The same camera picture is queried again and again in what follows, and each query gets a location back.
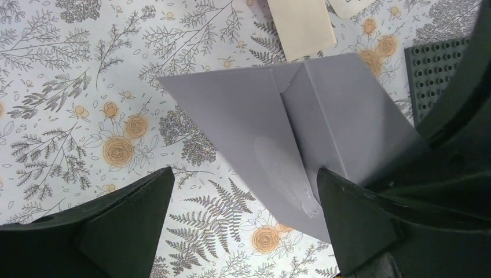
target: leafy branch illustration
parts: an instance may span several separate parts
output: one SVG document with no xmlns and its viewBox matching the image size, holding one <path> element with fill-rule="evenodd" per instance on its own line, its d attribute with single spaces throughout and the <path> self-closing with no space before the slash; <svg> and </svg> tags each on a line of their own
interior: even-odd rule
<svg viewBox="0 0 491 278">
<path fill-rule="evenodd" d="M 126 21 L 127 26 L 125 26 L 122 31 L 116 28 L 116 24 L 113 24 L 109 31 L 110 40 L 108 42 L 103 41 L 102 39 L 99 40 L 95 54 L 96 60 L 100 61 L 99 69 L 97 70 L 96 88 L 100 74 L 107 72 L 109 67 L 124 62 L 124 60 L 118 56 L 113 56 L 113 54 L 121 47 L 131 47 L 131 41 L 129 39 L 123 39 L 123 37 L 137 35 L 141 30 L 141 27 L 138 27 L 140 21 L 145 22 L 154 17 L 155 7 L 153 5 L 144 6 L 141 9 L 141 15 L 139 15 L 137 11 L 133 12 Z"/>
<path fill-rule="evenodd" d="M 66 23 L 83 22 L 86 19 L 97 20 L 102 0 L 56 0 L 54 4 L 57 8 L 65 11 L 61 12 L 61 19 Z"/>
<path fill-rule="evenodd" d="M 368 5 L 368 7 L 363 9 L 361 12 L 351 17 L 351 20 L 353 21 L 354 24 L 359 24 L 364 17 L 374 16 L 379 14 L 380 8 L 382 8 L 384 2 L 385 0 L 376 0 L 374 3 Z"/>
<path fill-rule="evenodd" d="M 60 29 L 54 26 L 57 18 L 52 12 L 36 11 L 36 16 L 28 20 L 20 36 L 17 30 L 3 30 L 0 32 L 0 61 L 12 69 L 28 71 L 32 63 L 40 63 L 50 70 L 66 70 L 71 64 L 90 60 L 89 41 L 86 39 L 89 32 L 75 28 L 64 40 L 61 39 Z M 20 43 L 29 43 L 29 46 L 18 47 Z"/>
<path fill-rule="evenodd" d="M 258 266 L 257 269 L 253 269 L 252 265 L 248 264 L 251 259 L 250 256 L 245 254 L 245 251 L 238 251 L 232 253 L 229 258 L 225 261 L 225 266 L 217 271 L 217 269 L 212 268 L 206 270 L 202 274 L 198 275 L 193 273 L 188 276 L 188 278 L 226 278 L 226 277 L 257 277 L 257 278 L 274 278 L 274 273 L 272 270 L 276 266 L 275 264 L 263 263 Z"/>
<path fill-rule="evenodd" d="M 380 82 L 385 85 L 387 81 L 390 83 L 395 78 L 395 72 L 402 66 L 402 57 L 397 59 L 394 65 L 391 64 L 392 59 L 389 56 L 387 60 L 382 64 L 382 72 L 380 73 Z"/>
<path fill-rule="evenodd" d="M 409 14 L 412 8 L 414 8 L 414 6 L 416 6 L 417 4 L 419 4 L 420 6 L 426 6 L 429 5 L 430 3 L 431 1 L 429 0 L 405 0 L 404 9 L 407 9 Z"/>
<path fill-rule="evenodd" d="M 0 131 L 0 146 L 5 146 L 7 144 L 7 137 L 14 130 L 14 121 L 11 120 L 3 127 L 3 132 Z"/>
<path fill-rule="evenodd" d="M 160 118 L 159 131 L 166 144 L 164 147 L 182 141 L 184 147 L 181 156 L 192 166 L 200 166 L 205 161 L 212 163 L 217 159 L 215 146 L 177 105 L 175 110 L 167 112 L 166 117 Z"/>
<path fill-rule="evenodd" d="M 174 173 L 175 177 L 179 178 L 179 181 L 177 182 L 177 188 L 182 189 L 184 184 L 187 182 L 187 180 L 191 178 L 195 178 L 199 173 L 206 173 L 206 174 L 211 174 L 215 175 L 212 172 L 208 171 L 197 171 L 197 170 L 188 170 L 188 166 L 185 164 L 179 165 L 179 163 L 175 162 L 173 164 L 168 164 L 168 167 L 172 168 L 172 172 Z"/>
<path fill-rule="evenodd" d="M 326 268 L 326 269 L 318 269 L 316 268 L 316 273 L 319 274 L 320 276 L 322 277 L 329 277 L 329 278 L 333 278 L 335 277 L 336 275 L 339 274 L 339 269 L 338 269 L 338 266 L 332 266 L 330 268 Z"/>
<path fill-rule="evenodd" d="M 214 181 L 209 181 L 218 192 L 218 197 L 201 196 L 185 199 L 185 201 L 200 204 L 204 211 L 186 213 L 182 215 L 170 214 L 172 220 L 187 225 L 187 228 L 167 228 L 183 240 L 166 243 L 176 249 L 178 253 L 170 254 L 174 260 L 170 262 L 175 275 L 184 269 L 191 269 L 193 265 L 201 266 L 201 259 L 209 262 L 207 253 L 218 258 L 216 241 L 223 250 L 230 254 L 229 236 L 236 242 L 240 242 L 239 223 L 244 213 L 252 213 L 247 207 L 246 201 L 254 201 L 251 192 L 244 192 L 231 180 L 231 191 L 226 190 Z"/>
<path fill-rule="evenodd" d="M 89 87 L 91 77 L 87 75 L 88 70 L 86 69 L 75 79 L 71 79 L 69 74 L 56 75 L 54 80 L 43 84 L 44 88 L 41 93 L 24 96 L 22 105 L 14 106 L 14 110 L 7 114 L 14 119 L 19 117 L 31 119 L 38 113 L 38 106 L 41 104 L 46 105 L 44 110 L 58 112 L 69 97 L 77 98 Z"/>
<path fill-rule="evenodd" d="M 428 12 L 432 21 L 416 29 L 413 43 L 422 45 L 472 34 L 480 4 L 480 0 L 434 2 Z"/>
<path fill-rule="evenodd" d="M 64 200 L 65 198 L 63 198 L 53 207 L 46 208 L 46 209 L 43 208 L 42 204 L 38 202 L 30 202 L 28 204 L 25 204 L 22 206 L 22 212 L 11 216 L 5 224 L 12 224 L 12 223 L 29 224 L 34 220 L 34 217 L 35 218 L 43 217 L 46 214 L 50 213 L 52 210 L 54 210 L 56 207 L 58 207 L 58 211 L 62 211 L 60 204 Z"/>
<path fill-rule="evenodd" d="M 232 3 L 233 0 L 218 8 L 212 0 L 201 0 L 196 3 L 195 10 L 186 14 L 180 21 L 187 30 L 166 27 L 146 30 L 143 36 L 145 46 L 153 47 L 153 54 L 164 62 L 144 65 L 138 76 L 140 80 L 147 80 L 151 87 L 164 93 L 165 90 L 156 80 L 157 77 L 194 72 L 198 54 L 209 54 L 213 44 L 217 42 L 218 34 L 214 32 L 215 26 L 212 21 L 224 10 L 229 10 L 230 14 L 225 20 L 225 27 L 219 31 L 220 41 L 230 44 L 237 42 L 243 18 L 240 17 L 242 11 L 236 10 Z"/>
<path fill-rule="evenodd" d="M 5 97 L 7 95 L 7 93 L 5 93 L 5 89 L 7 87 L 10 87 L 10 84 L 12 84 L 13 81 L 10 81 L 7 85 L 5 85 L 7 83 L 7 80 L 5 80 L 5 77 L 9 77 L 9 71 L 4 69 L 4 68 L 0 68 L 0 97 Z"/>
<path fill-rule="evenodd" d="M 20 10 L 18 1 L 1 0 L 0 4 L 0 23 L 11 24 L 12 20 L 19 23 L 25 17 L 25 12 Z"/>
<path fill-rule="evenodd" d="M 83 160 L 87 156 L 86 151 L 72 136 L 76 124 L 68 130 L 57 128 L 43 132 L 43 136 L 50 137 L 47 140 L 36 134 L 26 134 L 22 136 L 23 140 L 10 145 L 16 162 L 25 167 L 25 170 L 17 170 L 20 179 L 17 186 L 34 181 L 24 190 L 25 200 L 36 195 L 39 200 L 52 197 L 53 190 L 48 181 L 55 177 L 61 177 L 66 183 L 79 184 L 82 190 L 91 187 L 87 178 L 90 173 Z"/>
<path fill-rule="evenodd" d="M 317 261 L 317 258 L 314 257 L 319 251 L 325 250 L 329 247 L 328 243 L 318 241 L 317 244 L 311 244 L 307 251 L 305 251 L 305 256 L 302 260 L 299 260 L 297 257 L 293 257 L 290 266 L 291 270 L 283 270 L 281 271 L 280 278 L 297 278 L 300 275 L 308 275 L 309 268 L 307 265 L 311 265 Z"/>
</svg>

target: botanical print background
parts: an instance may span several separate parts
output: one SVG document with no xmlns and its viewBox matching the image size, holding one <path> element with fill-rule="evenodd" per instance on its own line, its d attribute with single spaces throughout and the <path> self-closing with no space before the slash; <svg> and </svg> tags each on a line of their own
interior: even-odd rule
<svg viewBox="0 0 491 278">
<path fill-rule="evenodd" d="M 478 8 L 377 0 L 341 20 L 327 4 L 336 48 L 305 58 L 358 53 L 411 120 L 404 48 L 469 34 Z M 284 63 L 264 0 L 0 0 L 0 23 L 1 223 L 169 165 L 176 185 L 151 277 L 338 273 L 332 247 L 277 223 L 156 81 Z"/>
</svg>

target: gray folded paper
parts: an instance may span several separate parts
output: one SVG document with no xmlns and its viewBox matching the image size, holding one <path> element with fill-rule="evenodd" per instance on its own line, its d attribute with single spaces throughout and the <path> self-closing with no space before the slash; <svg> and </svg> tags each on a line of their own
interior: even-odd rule
<svg viewBox="0 0 491 278">
<path fill-rule="evenodd" d="M 356 54 L 159 82 L 279 222 L 326 242 L 319 168 L 364 185 L 427 150 Z"/>
</svg>

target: orange rose illustration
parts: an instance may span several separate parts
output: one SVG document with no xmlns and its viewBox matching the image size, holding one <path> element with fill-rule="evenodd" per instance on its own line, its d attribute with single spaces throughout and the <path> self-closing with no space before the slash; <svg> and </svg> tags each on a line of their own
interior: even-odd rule
<svg viewBox="0 0 491 278">
<path fill-rule="evenodd" d="M 75 113 L 81 118 L 86 118 L 89 115 L 89 112 L 81 106 L 75 107 Z"/>
<path fill-rule="evenodd" d="M 104 193 L 106 194 L 109 194 L 111 192 L 114 192 L 116 191 L 116 185 L 114 184 L 105 184 L 102 186 L 102 191 L 104 191 Z"/>
<path fill-rule="evenodd" d="M 133 159 L 133 146 L 123 137 L 110 138 L 102 148 L 107 163 L 124 167 Z"/>
<path fill-rule="evenodd" d="M 380 63 L 380 58 L 371 50 L 364 50 L 358 53 L 360 58 L 365 62 L 365 64 L 370 68 L 372 74 L 376 77 L 382 72 L 382 64 Z"/>
<path fill-rule="evenodd" d="M 174 20 L 175 19 L 174 14 L 171 12 L 166 13 L 166 17 L 168 20 Z"/>
<path fill-rule="evenodd" d="M 104 114 L 107 118 L 114 118 L 118 112 L 118 107 L 112 101 L 104 104 Z"/>
<path fill-rule="evenodd" d="M 388 57 L 395 53 L 396 48 L 397 41 L 395 40 L 395 37 L 388 35 L 383 36 L 382 39 L 379 40 L 376 52 L 380 57 Z"/>
<path fill-rule="evenodd" d="M 276 226 L 274 227 L 278 232 L 289 232 L 289 231 L 292 231 L 293 228 L 292 227 L 289 227 L 289 226 L 286 226 L 284 224 L 281 224 L 281 223 L 278 223 L 276 224 Z"/>
<path fill-rule="evenodd" d="M 278 231 L 271 226 L 257 229 L 252 235 L 252 246 L 262 254 L 274 251 L 280 243 Z"/>
<path fill-rule="evenodd" d="M 371 35 L 377 28 L 377 25 L 375 24 L 375 20 L 367 19 L 365 20 L 365 23 L 363 23 L 362 27 L 363 34 Z"/>
<path fill-rule="evenodd" d="M 131 138 L 138 138 L 146 133 L 146 121 L 140 116 L 131 116 L 126 123 L 126 132 Z"/>
<path fill-rule="evenodd" d="M 390 14 L 392 14 L 392 16 L 394 16 L 394 17 L 401 17 L 401 15 L 402 15 L 402 13 L 399 10 L 399 8 L 398 7 L 395 7 L 395 6 L 392 7 L 392 8 L 390 8 Z"/>
</svg>

